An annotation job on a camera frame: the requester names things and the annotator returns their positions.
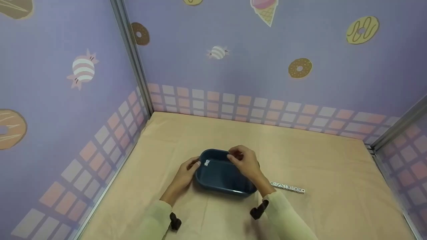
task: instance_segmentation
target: person's left hand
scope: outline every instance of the person's left hand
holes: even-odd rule
[[[179,194],[190,184],[199,166],[199,157],[190,158],[181,164],[172,183],[168,186],[160,200],[173,206]]]

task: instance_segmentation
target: hand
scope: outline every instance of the hand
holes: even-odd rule
[[[161,201],[173,206],[179,194],[190,184],[193,175],[200,166],[199,157],[193,157],[181,164],[166,191],[160,198]]]
[[[227,155],[227,158],[249,180],[254,181],[263,175],[254,151],[243,145],[238,145],[230,148],[228,152],[230,154]]]
[[[262,197],[276,191],[268,179],[261,172],[255,152],[249,148],[238,145],[230,148],[227,158],[247,177],[258,189]]]

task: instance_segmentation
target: black wrist strap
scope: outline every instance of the black wrist strap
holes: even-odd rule
[[[267,199],[263,200],[263,202],[257,208],[251,209],[249,213],[251,214],[252,218],[255,220],[259,219],[263,215],[265,209],[268,207],[268,203],[269,202]]]
[[[179,227],[181,227],[181,220],[179,218],[176,218],[175,213],[170,213],[169,215],[170,218],[170,229],[172,229],[172,231],[178,231]]]

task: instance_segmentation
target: pink grid pattern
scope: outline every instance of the pink grid pattern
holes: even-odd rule
[[[411,220],[427,239],[427,115],[410,126],[378,155],[388,184],[398,196]]]
[[[371,144],[399,118],[282,100],[149,84],[155,111],[297,128]]]
[[[156,87],[158,86],[151,86],[150,89],[160,92]],[[180,94],[185,95],[185,90],[181,89]],[[63,223],[61,225],[64,226],[64,233],[61,234],[72,239],[117,167],[123,164],[126,153],[132,149],[146,120],[147,112],[137,88],[126,97],[126,101],[109,117],[95,136],[77,151],[78,157],[71,161],[58,181],[39,199],[43,207],[32,208],[23,218],[21,222],[25,224],[34,222],[30,234],[28,229],[25,230],[26,236],[31,237],[39,230],[42,231],[42,224],[38,222],[53,219],[54,222]],[[20,229],[18,224],[12,231],[12,236],[22,236],[24,233],[20,232]]]

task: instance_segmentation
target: beige paper sheet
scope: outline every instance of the beige paper sheet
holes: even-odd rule
[[[243,144],[253,149],[264,174],[320,240],[413,239],[397,203],[360,140],[253,123],[156,112],[92,216],[82,240],[130,239],[147,206],[157,200],[178,166],[209,148]],[[277,239],[265,214],[249,215],[261,196],[246,199],[192,184],[173,211],[182,220],[165,239]]]

